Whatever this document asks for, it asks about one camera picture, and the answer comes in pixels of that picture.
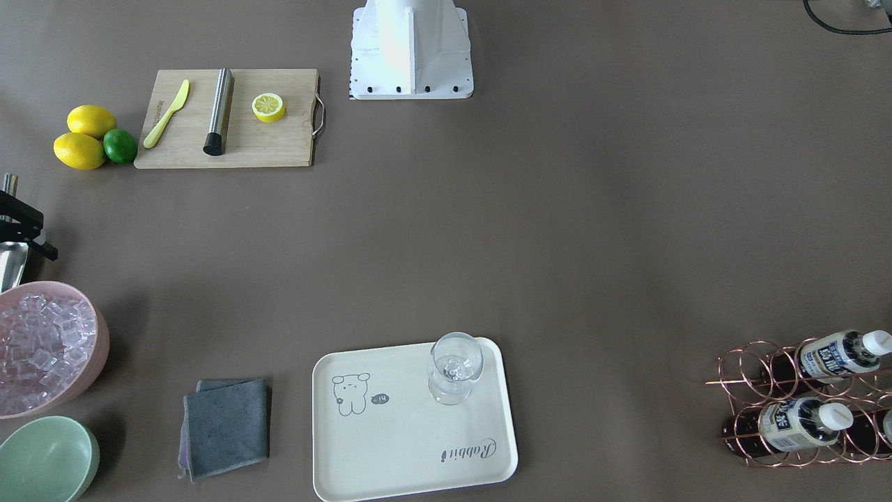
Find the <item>copper wire bottle basket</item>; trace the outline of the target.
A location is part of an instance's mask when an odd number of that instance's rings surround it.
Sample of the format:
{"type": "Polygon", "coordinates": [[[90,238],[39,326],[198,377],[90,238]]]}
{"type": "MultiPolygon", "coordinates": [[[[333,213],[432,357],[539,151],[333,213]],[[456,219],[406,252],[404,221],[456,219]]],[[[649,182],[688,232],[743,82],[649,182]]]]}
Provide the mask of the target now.
{"type": "Polygon", "coordinates": [[[756,340],[718,358],[732,413],[720,441],[747,465],[890,461],[890,365],[864,374],[799,373],[799,347],[756,340]]]}

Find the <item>tea bottle white cap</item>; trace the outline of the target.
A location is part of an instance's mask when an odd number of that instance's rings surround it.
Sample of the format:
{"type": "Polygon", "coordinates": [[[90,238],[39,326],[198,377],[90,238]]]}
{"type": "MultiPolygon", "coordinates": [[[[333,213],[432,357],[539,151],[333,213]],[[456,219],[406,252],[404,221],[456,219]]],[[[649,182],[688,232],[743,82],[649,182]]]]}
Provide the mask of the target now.
{"type": "Polygon", "coordinates": [[[770,386],[772,397],[799,396],[875,372],[890,351],[888,331],[844,330],[773,355],[760,379],[770,386]]]}
{"type": "Polygon", "coordinates": [[[814,397],[790,398],[730,416],[723,423],[722,439],[739,457],[774,457],[831,447],[853,422],[853,412],[839,402],[824,402],[814,397]]]}
{"type": "Polygon", "coordinates": [[[853,425],[845,433],[854,453],[888,457],[891,454],[890,408],[854,414],[853,425]]]}

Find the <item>metal ice scoop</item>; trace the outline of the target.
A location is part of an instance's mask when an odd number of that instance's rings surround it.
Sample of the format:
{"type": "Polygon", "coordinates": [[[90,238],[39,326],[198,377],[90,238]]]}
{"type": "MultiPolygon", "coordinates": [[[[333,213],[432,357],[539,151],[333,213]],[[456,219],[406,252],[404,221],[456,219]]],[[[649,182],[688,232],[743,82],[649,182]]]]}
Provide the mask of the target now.
{"type": "MultiPolygon", "coordinates": [[[[18,177],[14,174],[4,174],[2,191],[10,196],[16,196],[18,190],[18,177]]],[[[29,257],[29,246],[25,242],[4,241],[1,244],[1,291],[16,288],[20,285],[26,261],[29,257]]]]}

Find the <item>yellow lemon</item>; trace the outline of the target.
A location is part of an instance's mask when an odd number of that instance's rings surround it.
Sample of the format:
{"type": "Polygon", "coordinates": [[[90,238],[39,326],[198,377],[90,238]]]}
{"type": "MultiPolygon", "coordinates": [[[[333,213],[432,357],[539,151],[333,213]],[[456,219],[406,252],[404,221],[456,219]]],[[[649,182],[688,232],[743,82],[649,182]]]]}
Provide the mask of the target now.
{"type": "Polygon", "coordinates": [[[80,105],[72,109],[66,118],[70,132],[102,140],[105,134],[117,128],[117,120],[108,109],[98,105],[80,105]]]}
{"type": "Polygon", "coordinates": [[[97,169],[107,158],[102,142],[79,132],[67,132],[54,140],[54,155],[73,169],[97,169]]]}

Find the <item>pink bowl with ice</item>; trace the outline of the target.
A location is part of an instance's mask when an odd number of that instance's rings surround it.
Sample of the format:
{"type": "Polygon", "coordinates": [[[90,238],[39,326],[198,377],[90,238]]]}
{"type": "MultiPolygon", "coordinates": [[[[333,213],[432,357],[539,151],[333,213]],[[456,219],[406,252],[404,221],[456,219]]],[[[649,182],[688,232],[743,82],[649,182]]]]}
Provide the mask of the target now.
{"type": "Polygon", "coordinates": [[[3,419],[41,413],[83,393],[105,366],[109,333],[73,286],[32,282],[2,293],[3,419]]]}

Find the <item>green lime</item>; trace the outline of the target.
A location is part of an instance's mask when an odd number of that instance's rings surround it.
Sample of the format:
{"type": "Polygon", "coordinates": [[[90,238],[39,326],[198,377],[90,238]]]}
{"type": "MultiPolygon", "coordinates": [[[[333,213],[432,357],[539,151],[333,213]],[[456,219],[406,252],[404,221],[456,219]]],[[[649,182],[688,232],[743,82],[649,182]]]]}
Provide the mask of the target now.
{"type": "Polygon", "coordinates": [[[114,163],[131,163],[138,153],[138,142],[123,128],[112,128],[102,137],[105,155],[114,163]]]}

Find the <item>yellow plastic knife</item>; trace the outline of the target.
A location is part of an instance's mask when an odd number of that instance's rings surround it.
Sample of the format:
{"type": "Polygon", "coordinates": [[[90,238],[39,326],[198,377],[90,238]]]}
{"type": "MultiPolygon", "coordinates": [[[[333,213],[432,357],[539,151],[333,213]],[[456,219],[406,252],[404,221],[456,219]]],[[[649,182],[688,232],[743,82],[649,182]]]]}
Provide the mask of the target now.
{"type": "Polygon", "coordinates": [[[145,149],[152,149],[159,142],[160,137],[164,134],[166,127],[168,127],[168,123],[170,122],[173,115],[176,112],[181,111],[181,109],[185,107],[189,92],[190,82],[188,79],[184,79],[168,109],[159,118],[158,123],[153,126],[152,130],[150,130],[150,132],[146,135],[146,138],[143,140],[143,147],[145,149]]]}

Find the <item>steel muddler black tip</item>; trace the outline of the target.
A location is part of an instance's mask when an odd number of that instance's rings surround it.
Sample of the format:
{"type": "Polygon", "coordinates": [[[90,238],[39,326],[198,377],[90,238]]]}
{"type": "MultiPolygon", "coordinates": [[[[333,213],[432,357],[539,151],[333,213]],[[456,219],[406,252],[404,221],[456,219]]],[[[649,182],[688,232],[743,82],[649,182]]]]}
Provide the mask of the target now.
{"type": "Polygon", "coordinates": [[[229,68],[220,69],[211,102],[209,128],[203,145],[205,155],[220,156],[225,153],[227,121],[229,120],[234,82],[235,77],[233,77],[232,70],[229,68]]]}

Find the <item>green bowl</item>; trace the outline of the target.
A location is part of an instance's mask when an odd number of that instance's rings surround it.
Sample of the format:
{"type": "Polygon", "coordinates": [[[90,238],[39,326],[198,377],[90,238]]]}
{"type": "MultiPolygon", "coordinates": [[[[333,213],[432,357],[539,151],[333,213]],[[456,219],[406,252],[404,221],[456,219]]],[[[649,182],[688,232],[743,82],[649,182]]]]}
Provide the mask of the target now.
{"type": "Polygon", "coordinates": [[[1,448],[2,501],[77,501],[98,471],[98,440],[65,416],[21,426],[1,448]]]}

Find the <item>half lemon slice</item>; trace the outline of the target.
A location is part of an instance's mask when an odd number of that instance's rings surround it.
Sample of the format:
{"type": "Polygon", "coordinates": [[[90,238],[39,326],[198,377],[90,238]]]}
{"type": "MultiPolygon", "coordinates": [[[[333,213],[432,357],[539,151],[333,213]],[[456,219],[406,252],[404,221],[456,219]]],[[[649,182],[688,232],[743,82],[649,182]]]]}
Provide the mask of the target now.
{"type": "Polygon", "coordinates": [[[286,104],[281,96],[267,92],[255,96],[251,104],[254,116],[262,123],[276,123],[286,115],[286,104]]]}

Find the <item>bamboo cutting board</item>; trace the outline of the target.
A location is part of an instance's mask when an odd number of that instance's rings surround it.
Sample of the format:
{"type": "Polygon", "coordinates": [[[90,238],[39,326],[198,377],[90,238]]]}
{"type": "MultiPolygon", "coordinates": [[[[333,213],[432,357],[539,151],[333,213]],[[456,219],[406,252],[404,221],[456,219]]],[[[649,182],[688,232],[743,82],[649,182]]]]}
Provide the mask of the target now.
{"type": "Polygon", "coordinates": [[[309,167],[314,162],[314,133],[321,74],[316,69],[232,69],[229,106],[223,113],[224,152],[203,152],[205,137],[216,102],[218,69],[159,70],[148,102],[139,139],[168,110],[184,80],[189,93],[184,107],[175,112],[158,143],[151,149],[138,146],[138,169],[219,169],[309,167]],[[275,93],[284,101],[284,117],[264,123],[251,104],[256,96],[275,93]]]}

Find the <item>grey folded cloth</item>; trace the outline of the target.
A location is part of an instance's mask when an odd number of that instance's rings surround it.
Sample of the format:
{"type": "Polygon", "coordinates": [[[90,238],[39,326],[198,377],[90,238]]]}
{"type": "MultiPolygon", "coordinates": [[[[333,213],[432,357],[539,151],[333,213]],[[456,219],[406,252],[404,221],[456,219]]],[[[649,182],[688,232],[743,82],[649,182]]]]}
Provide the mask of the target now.
{"type": "Polygon", "coordinates": [[[201,379],[183,397],[178,465],[192,483],[268,460],[270,388],[258,379],[201,379]]]}

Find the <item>cream rabbit tray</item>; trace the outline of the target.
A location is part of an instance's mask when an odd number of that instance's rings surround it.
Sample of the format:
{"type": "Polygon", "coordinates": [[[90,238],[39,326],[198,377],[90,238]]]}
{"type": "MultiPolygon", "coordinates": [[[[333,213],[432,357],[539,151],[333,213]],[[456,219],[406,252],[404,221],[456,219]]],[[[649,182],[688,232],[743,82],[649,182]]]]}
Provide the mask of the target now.
{"type": "Polygon", "coordinates": [[[312,374],[313,484],[357,501],[504,482],[518,451],[500,347],[478,337],[482,377],[469,398],[437,403],[432,343],[329,353],[312,374]]]}

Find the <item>clear wine glass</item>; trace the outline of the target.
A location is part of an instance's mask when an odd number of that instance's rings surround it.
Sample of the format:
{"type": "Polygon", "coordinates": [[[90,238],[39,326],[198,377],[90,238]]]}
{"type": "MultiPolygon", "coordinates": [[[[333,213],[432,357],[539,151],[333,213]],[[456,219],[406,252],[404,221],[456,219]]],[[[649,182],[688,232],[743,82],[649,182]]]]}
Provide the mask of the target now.
{"type": "Polygon", "coordinates": [[[484,353],[467,333],[447,333],[433,344],[428,359],[428,390],[443,406],[466,401],[481,378],[484,353]]]}

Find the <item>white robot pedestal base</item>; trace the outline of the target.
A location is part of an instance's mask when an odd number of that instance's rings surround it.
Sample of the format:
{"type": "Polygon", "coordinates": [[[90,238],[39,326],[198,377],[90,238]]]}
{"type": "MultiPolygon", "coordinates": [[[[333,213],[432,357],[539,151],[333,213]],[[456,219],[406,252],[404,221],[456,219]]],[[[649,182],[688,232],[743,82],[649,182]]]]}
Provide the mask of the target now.
{"type": "Polygon", "coordinates": [[[452,1],[367,1],[353,11],[348,96],[471,98],[468,14],[452,1]]]}

